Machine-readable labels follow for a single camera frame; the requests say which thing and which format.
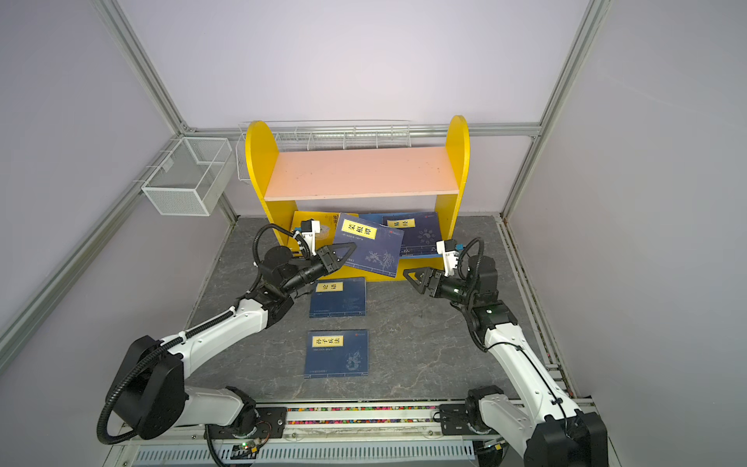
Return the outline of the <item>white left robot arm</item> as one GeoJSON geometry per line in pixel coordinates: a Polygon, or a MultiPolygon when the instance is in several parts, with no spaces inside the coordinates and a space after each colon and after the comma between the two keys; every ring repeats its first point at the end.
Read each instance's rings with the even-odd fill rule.
{"type": "Polygon", "coordinates": [[[352,242],[337,243],[298,258],[287,247],[274,247],[258,263],[250,290],[228,309],[161,340],[134,341],[105,397],[95,428],[98,441],[150,440],[191,425],[223,427],[235,438],[252,436],[260,422],[252,397],[233,386],[199,388],[186,380],[233,344],[278,323],[293,307],[296,292],[340,270],[355,249],[352,242]]]}

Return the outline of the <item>yellow cartoon book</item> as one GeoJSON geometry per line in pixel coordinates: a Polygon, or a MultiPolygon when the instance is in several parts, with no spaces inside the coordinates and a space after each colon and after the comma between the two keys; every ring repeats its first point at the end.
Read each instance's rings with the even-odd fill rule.
{"type": "Polygon", "coordinates": [[[302,233],[314,233],[316,246],[330,245],[334,242],[340,214],[335,212],[296,211],[292,220],[292,229],[302,233]]]}

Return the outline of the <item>blue book lowest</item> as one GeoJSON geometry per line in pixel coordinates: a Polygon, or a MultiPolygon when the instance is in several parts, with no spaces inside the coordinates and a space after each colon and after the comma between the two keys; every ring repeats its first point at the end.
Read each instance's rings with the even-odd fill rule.
{"type": "Polygon", "coordinates": [[[349,214],[340,214],[335,243],[354,243],[346,266],[378,276],[395,278],[404,232],[349,214]]]}

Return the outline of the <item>blue book bottom stack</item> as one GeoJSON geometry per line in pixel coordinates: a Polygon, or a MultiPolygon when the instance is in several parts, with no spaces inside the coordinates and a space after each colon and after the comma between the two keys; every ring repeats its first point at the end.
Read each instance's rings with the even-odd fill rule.
{"type": "Polygon", "coordinates": [[[368,330],[309,331],[306,379],[366,377],[370,369],[368,330]]]}

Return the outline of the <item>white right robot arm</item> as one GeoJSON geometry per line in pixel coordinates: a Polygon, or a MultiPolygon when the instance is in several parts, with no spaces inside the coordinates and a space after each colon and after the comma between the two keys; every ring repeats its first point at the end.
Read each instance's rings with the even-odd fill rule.
{"type": "Polygon", "coordinates": [[[464,274],[405,270],[420,294],[445,299],[465,318],[476,347],[506,373],[521,408],[496,386],[472,389],[465,401],[470,426],[497,432],[526,466],[606,466],[608,432],[595,413],[585,413],[559,387],[532,351],[511,309],[499,298],[497,270],[490,258],[472,258],[464,274]]]}

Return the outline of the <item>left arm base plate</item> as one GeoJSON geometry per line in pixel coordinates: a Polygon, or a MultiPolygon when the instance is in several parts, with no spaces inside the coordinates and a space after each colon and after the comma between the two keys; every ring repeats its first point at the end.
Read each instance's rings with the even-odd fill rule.
{"type": "Polygon", "coordinates": [[[228,426],[210,424],[207,430],[213,440],[278,439],[283,436],[287,414],[286,407],[259,407],[242,413],[228,426]]]}

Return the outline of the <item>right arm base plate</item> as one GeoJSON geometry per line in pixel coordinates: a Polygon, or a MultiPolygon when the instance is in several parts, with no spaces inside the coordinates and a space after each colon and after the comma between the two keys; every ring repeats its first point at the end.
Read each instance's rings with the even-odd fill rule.
{"type": "Polygon", "coordinates": [[[432,418],[447,436],[495,437],[521,431],[518,414],[508,411],[505,404],[490,401],[443,404],[432,418]]]}

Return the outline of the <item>blue book yellow label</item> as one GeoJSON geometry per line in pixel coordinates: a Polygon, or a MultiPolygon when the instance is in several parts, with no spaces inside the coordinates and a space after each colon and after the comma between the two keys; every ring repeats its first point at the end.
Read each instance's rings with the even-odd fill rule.
{"type": "Polygon", "coordinates": [[[310,318],[354,317],[367,313],[367,283],[363,277],[319,281],[311,295],[310,318]]]}

